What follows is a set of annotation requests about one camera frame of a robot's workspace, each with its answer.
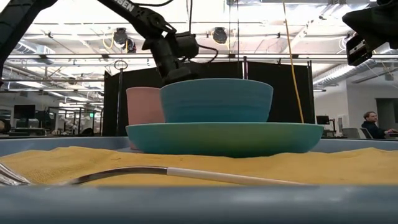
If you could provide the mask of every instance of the dark jacket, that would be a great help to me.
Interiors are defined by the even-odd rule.
[[[2,121],[4,123],[4,129],[0,130],[0,134],[6,134],[11,130],[11,125],[8,121],[6,121],[5,119],[1,119],[0,121]]]
[[[363,124],[362,124],[362,128],[366,128],[374,139],[385,139],[385,137],[384,137],[385,133],[384,132],[386,130],[383,130],[383,129],[379,128],[373,122],[364,121]]]

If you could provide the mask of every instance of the black cable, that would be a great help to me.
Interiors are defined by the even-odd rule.
[[[215,48],[213,48],[213,47],[206,47],[206,46],[203,46],[203,45],[200,45],[200,44],[198,44],[198,45],[199,45],[199,47],[201,47],[201,48],[203,48],[203,49],[214,50],[214,51],[216,52],[216,54],[214,55],[214,57],[213,57],[212,59],[210,59],[210,61],[208,61],[208,62],[206,62],[206,63],[210,63],[210,62],[214,61],[214,59],[217,58],[217,56],[218,56],[218,50],[217,50],[217,49],[215,49]]]
[[[135,6],[161,7],[161,6],[170,4],[172,1],[174,1],[174,0],[168,0],[168,1],[160,3],[160,4],[134,3],[134,2],[132,2],[132,4]]]
[[[190,5],[190,9],[189,9],[189,33],[191,33],[191,29],[192,29],[192,11],[193,11],[193,0],[191,0],[191,5]],[[218,56],[218,50],[213,48],[213,47],[206,47],[203,45],[198,44],[199,47],[203,48],[203,49],[208,49],[208,50],[214,50],[216,52],[216,54],[214,55],[214,57],[212,59],[210,59],[210,61],[205,62],[205,63],[211,63],[212,61],[214,61],[217,56]]]
[[[191,0],[191,5],[189,8],[189,33],[191,33],[192,30],[192,11],[193,11],[193,0]]]

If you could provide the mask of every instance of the white handle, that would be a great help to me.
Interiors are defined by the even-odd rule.
[[[202,170],[180,169],[169,167],[167,175],[177,177],[189,177],[203,180],[214,180],[218,182],[226,182],[241,185],[269,185],[269,184],[283,184],[283,185],[307,185],[297,182],[290,182],[284,180],[264,179],[259,177],[248,177],[243,175],[222,174],[218,172],[208,172]]]

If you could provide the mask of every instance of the man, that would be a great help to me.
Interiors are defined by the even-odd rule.
[[[363,115],[365,121],[362,124],[362,128],[366,128],[374,139],[385,139],[384,135],[388,133],[396,133],[397,130],[383,130],[376,125],[377,114],[373,111],[366,112]]]
[[[6,134],[11,130],[11,125],[5,119],[0,118],[0,134]]]

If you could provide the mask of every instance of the blue bowl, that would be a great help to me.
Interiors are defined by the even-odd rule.
[[[235,78],[173,83],[160,90],[166,123],[266,122],[273,87]]]
[[[295,123],[163,123],[126,127],[139,150],[149,154],[235,158],[304,153],[321,139],[324,127]]]

